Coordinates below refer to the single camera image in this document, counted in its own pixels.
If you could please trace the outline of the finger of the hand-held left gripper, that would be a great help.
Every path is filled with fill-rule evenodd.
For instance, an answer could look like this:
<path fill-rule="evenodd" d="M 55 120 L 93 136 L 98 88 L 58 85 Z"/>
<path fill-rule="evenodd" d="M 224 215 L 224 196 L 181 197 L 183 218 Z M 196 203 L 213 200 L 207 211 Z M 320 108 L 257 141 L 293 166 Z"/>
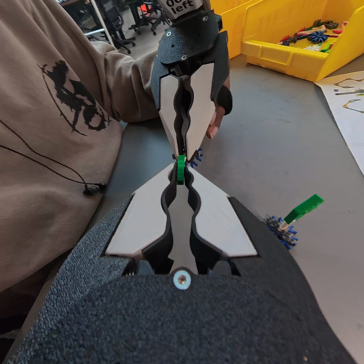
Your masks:
<path fill-rule="evenodd" d="M 208 63 L 200 66 L 191 76 L 184 75 L 184 85 L 192 93 L 186 132 L 187 155 L 194 155 L 200 148 L 216 110 L 211 100 L 213 72 L 214 63 Z"/>
<path fill-rule="evenodd" d="M 181 81 L 174 75 L 161 78 L 159 115 L 174 155 L 183 154 Z"/>

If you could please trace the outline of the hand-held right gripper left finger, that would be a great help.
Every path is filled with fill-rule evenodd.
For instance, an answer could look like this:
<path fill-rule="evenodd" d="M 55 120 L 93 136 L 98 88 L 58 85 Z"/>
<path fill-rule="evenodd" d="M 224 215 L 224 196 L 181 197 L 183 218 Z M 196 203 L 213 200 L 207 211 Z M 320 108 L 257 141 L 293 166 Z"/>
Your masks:
<path fill-rule="evenodd" d="M 176 164 L 137 189 L 105 251 L 107 256 L 166 259 L 173 248 L 168 207 L 177 193 Z"/>

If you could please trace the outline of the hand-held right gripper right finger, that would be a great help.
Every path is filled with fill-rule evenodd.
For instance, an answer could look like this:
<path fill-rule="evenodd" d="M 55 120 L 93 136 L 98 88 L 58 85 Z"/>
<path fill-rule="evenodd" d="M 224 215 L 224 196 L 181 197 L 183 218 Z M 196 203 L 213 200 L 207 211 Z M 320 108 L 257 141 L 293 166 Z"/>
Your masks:
<path fill-rule="evenodd" d="M 190 248 L 195 259 L 257 256 L 230 196 L 191 167 L 184 169 L 184 183 L 193 210 Z"/>

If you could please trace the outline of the blue snowflake toy connector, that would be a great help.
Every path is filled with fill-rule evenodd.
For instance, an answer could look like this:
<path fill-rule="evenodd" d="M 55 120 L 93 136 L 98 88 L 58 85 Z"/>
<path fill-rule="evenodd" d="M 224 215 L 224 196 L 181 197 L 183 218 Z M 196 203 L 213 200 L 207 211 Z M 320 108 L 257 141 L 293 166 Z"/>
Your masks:
<path fill-rule="evenodd" d="M 268 216 L 264 219 L 264 224 L 280 240 L 284 247 L 291 250 L 297 245 L 298 232 L 293 225 L 288 225 L 282 217 Z"/>

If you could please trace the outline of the yellow plastic bin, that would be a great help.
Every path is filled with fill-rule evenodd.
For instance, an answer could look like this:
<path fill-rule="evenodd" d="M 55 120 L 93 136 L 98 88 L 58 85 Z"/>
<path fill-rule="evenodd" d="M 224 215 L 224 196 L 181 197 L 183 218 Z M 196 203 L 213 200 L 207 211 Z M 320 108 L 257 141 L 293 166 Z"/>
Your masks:
<path fill-rule="evenodd" d="M 242 54 L 248 63 L 316 82 L 353 61 L 364 51 L 363 1 L 259 1 L 247 6 L 242 37 Z M 304 49 L 304 39 L 290 46 L 278 45 L 316 20 L 348 22 L 338 38 L 322 44 L 333 44 L 330 52 Z"/>
<path fill-rule="evenodd" d="M 229 58 L 241 54 L 242 36 L 247 8 L 258 0 L 211 0 L 211 8 L 222 18 L 223 31 L 228 35 Z"/>

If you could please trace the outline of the pile of toy pieces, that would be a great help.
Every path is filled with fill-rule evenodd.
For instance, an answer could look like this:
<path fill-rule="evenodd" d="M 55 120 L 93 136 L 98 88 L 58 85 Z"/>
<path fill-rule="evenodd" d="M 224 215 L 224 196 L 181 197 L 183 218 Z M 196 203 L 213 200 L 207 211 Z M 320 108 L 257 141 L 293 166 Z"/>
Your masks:
<path fill-rule="evenodd" d="M 318 19 L 312 26 L 303 27 L 294 34 L 282 38 L 277 45 L 329 53 L 348 23 L 348 21 L 335 22 L 331 19 L 325 21 Z"/>

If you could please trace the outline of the grey desk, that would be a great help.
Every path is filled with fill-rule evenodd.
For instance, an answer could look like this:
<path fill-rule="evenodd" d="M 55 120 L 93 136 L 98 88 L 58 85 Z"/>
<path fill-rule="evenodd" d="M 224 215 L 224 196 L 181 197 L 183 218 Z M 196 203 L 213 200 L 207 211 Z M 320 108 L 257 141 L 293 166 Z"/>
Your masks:
<path fill-rule="evenodd" d="M 101 256 L 126 198 L 61 267 L 8 363 L 363 363 L 363 177 L 317 86 L 232 70 L 234 109 L 200 173 L 230 197 L 257 256 L 205 275 Z M 264 224 L 317 194 L 288 250 Z"/>

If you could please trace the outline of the person's left hand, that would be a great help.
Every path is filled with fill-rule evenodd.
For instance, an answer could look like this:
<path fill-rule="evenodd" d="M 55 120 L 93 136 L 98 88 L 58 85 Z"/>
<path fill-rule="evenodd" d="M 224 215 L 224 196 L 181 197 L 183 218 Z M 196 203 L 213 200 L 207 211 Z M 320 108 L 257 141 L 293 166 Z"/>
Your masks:
<path fill-rule="evenodd" d="M 217 96 L 215 112 L 206 131 L 208 139 L 213 139 L 216 136 L 223 117 L 231 112 L 232 107 L 233 97 L 230 91 L 230 76 L 228 76 Z"/>

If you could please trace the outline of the black office chair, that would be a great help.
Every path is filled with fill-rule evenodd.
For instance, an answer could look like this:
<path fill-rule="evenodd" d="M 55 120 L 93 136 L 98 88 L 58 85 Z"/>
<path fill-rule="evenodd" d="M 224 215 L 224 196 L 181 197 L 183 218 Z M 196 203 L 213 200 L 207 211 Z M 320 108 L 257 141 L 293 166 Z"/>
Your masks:
<path fill-rule="evenodd" d="M 131 55 L 130 46 L 135 46 L 135 37 L 126 38 L 123 32 L 124 20 L 119 11 L 116 1 L 114 0 L 96 0 L 98 11 L 103 20 L 103 25 L 106 26 L 106 39 L 119 52 L 125 50 L 128 55 Z"/>
<path fill-rule="evenodd" d="M 138 35 L 141 34 L 141 28 L 151 25 L 151 32 L 157 35 L 159 25 L 170 25 L 166 14 L 161 6 L 155 0 L 126 0 L 130 12 L 134 19 L 134 24 L 128 30 L 134 30 Z"/>

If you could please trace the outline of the printed instruction sheet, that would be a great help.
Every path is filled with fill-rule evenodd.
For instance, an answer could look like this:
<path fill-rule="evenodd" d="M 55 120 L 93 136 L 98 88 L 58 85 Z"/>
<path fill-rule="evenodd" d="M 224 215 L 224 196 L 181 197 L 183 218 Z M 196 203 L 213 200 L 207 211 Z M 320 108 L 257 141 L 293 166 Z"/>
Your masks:
<path fill-rule="evenodd" d="M 364 71 L 326 77 L 321 88 L 336 125 L 364 173 Z"/>

